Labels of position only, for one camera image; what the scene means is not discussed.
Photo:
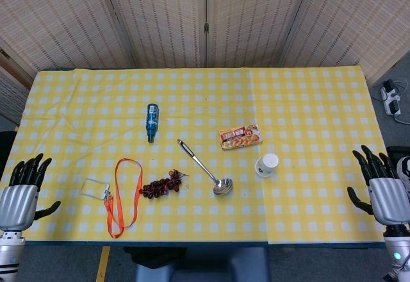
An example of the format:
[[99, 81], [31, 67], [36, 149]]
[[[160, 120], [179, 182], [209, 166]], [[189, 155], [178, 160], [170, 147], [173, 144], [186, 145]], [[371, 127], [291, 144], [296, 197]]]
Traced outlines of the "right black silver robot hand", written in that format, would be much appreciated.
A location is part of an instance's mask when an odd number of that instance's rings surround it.
[[409, 224], [409, 157], [401, 157], [393, 163], [387, 155], [378, 155], [365, 145], [362, 151], [353, 150], [352, 154], [358, 161], [370, 202], [363, 202], [352, 187], [347, 193], [352, 204], [374, 216], [375, 220], [385, 225], [387, 229], [397, 229], [408, 233]]

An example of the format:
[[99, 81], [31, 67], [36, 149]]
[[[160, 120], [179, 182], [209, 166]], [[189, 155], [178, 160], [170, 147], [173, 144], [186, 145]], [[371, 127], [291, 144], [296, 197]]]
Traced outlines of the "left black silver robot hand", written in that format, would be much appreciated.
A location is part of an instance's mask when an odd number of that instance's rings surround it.
[[52, 162], [43, 156], [40, 153], [14, 167], [9, 184], [1, 194], [2, 231], [25, 231], [35, 220], [53, 214], [60, 207], [61, 202], [55, 201], [50, 207], [37, 210], [45, 172]]

